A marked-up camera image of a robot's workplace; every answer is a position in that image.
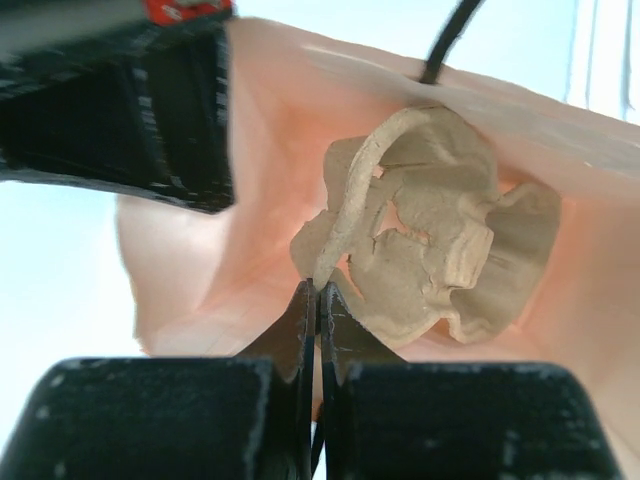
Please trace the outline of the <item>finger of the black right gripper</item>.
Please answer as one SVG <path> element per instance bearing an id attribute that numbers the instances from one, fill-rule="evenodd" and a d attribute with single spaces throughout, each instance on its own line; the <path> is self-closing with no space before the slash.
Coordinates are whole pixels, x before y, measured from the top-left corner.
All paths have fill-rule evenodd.
<path id="1" fill-rule="evenodd" d="M 217 213 L 230 1 L 5 1 L 1 177 Z"/>

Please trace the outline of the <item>brown pulp cup carrier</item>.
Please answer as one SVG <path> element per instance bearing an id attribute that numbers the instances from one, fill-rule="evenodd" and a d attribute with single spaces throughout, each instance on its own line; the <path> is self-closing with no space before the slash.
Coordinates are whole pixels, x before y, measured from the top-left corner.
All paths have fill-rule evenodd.
<path id="1" fill-rule="evenodd" d="M 531 182 L 502 190 L 494 152 L 458 114 L 400 110 L 333 142 L 323 174 L 326 207 L 293 238 L 292 261 L 316 287 L 336 284 L 382 342 L 407 345 L 440 322 L 483 342 L 523 313 L 562 201 Z"/>

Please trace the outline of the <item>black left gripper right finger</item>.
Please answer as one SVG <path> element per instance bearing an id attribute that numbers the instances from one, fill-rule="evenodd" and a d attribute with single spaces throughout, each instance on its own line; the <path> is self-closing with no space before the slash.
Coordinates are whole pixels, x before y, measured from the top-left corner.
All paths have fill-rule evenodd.
<path id="1" fill-rule="evenodd" d="M 545 362 L 407 362 L 319 296 L 331 479 L 618 479 L 582 385 Z"/>

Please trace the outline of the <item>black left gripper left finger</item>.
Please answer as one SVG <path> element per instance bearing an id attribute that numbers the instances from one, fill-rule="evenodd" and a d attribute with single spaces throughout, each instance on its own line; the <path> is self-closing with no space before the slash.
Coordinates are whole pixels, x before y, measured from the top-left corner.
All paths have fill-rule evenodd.
<path id="1" fill-rule="evenodd" d="M 317 293 L 232 357 L 72 358 L 33 389 L 5 479 L 308 479 Z"/>

